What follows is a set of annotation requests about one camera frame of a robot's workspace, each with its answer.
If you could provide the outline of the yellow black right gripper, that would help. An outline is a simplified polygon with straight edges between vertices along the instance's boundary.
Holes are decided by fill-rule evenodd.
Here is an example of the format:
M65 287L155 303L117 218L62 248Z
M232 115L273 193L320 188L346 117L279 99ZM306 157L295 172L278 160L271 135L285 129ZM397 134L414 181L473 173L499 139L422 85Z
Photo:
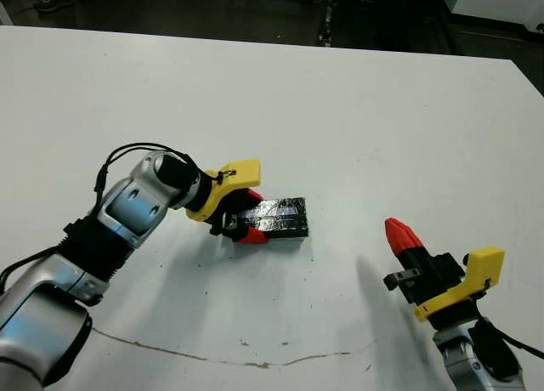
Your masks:
M500 281L505 251L496 246L474 250L460 265L448 252L430 255L411 227L398 219L387 218L384 226L403 267L383 278L388 290L400 289L407 303L416 305L416 318L435 330L476 319L476 301Z

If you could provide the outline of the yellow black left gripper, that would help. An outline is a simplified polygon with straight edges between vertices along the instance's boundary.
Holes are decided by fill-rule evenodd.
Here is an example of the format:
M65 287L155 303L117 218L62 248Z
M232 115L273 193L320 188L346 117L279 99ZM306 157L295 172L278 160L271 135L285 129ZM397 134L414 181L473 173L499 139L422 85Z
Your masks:
M218 171L200 174L196 196L185 205L186 215L211 226L212 235L224 235L241 244L265 244L268 236L238 220L264 200L254 190L260 185L260 161L233 161Z

